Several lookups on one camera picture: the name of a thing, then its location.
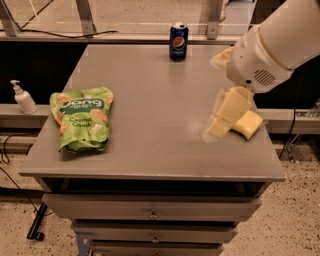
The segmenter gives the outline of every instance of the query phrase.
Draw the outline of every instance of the white pump bottle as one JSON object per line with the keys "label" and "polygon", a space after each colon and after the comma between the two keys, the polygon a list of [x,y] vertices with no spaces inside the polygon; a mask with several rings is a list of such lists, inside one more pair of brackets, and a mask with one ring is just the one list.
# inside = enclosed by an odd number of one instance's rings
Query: white pump bottle
{"label": "white pump bottle", "polygon": [[20,81],[11,80],[10,83],[13,84],[13,89],[16,93],[14,98],[21,107],[23,113],[29,115],[36,112],[38,110],[36,103],[27,91],[21,89],[21,87],[19,86]]}

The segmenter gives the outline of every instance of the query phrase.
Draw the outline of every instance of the soda can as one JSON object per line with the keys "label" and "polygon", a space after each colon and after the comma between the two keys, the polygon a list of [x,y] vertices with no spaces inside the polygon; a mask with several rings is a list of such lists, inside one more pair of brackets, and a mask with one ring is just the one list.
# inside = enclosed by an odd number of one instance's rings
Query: soda can
{"label": "soda can", "polygon": [[187,55],[188,27],[182,22],[176,22],[170,29],[170,58],[173,61],[183,61]]}

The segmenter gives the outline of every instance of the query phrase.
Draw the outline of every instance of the floor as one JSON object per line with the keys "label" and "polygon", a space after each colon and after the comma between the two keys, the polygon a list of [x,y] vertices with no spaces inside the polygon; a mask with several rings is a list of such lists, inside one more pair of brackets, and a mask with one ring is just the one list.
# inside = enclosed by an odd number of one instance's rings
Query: floor
{"label": "floor", "polygon": [[[0,137],[3,144],[5,136]],[[0,163],[21,188],[40,189],[32,178],[17,172],[25,158],[28,145],[35,138],[10,138],[7,148],[9,164]],[[221,256],[319,256],[320,255],[320,136],[305,136],[295,146],[295,163],[282,156],[287,179],[272,184],[262,197],[262,206],[247,221],[239,225],[239,234],[227,245]],[[280,153],[283,141],[273,139]],[[15,186],[0,173],[2,187]],[[0,197],[0,252],[6,256],[75,256],[75,235],[68,220],[50,214],[43,220],[42,242],[26,239],[35,217],[34,208],[26,200]]]}

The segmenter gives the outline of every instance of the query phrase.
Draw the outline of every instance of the green snack bag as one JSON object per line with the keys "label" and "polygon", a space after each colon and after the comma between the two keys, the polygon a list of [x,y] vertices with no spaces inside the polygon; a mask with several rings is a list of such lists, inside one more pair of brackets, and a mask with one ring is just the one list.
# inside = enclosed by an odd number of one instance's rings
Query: green snack bag
{"label": "green snack bag", "polygon": [[53,93],[50,107],[60,125],[59,150],[104,150],[109,138],[108,112],[113,93],[106,87]]}

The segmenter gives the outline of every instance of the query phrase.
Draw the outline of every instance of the drawer cabinet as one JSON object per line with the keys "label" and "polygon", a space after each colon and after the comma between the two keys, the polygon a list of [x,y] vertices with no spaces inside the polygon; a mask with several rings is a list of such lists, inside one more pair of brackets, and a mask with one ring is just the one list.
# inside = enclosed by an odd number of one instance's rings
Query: drawer cabinet
{"label": "drawer cabinet", "polygon": [[194,222],[155,223],[157,224],[74,222],[72,229],[79,237],[91,240],[137,241],[154,244],[163,242],[223,244],[230,242],[238,233],[237,228],[215,226],[214,223],[204,225]]}
{"label": "drawer cabinet", "polygon": [[261,205],[260,199],[244,197],[46,194],[43,201],[62,218],[159,221],[240,222]]}
{"label": "drawer cabinet", "polygon": [[149,244],[90,241],[90,247],[104,256],[218,256],[222,245]]}

